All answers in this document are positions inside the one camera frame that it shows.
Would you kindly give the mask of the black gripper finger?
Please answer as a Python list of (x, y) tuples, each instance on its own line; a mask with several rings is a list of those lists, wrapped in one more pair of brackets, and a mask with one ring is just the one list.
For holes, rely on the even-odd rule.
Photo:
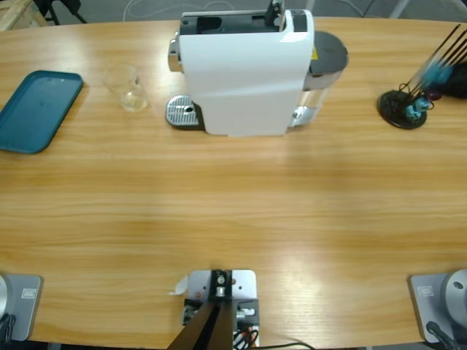
[(466, 99), (467, 98), (467, 84), (466, 81), (450, 80), (446, 82), (442, 88), (442, 94), (453, 98)]
[(465, 82), (467, 76), (467, 63), (456, 63), (451, 65), (447, 72), (449, 76), (448, 82)]

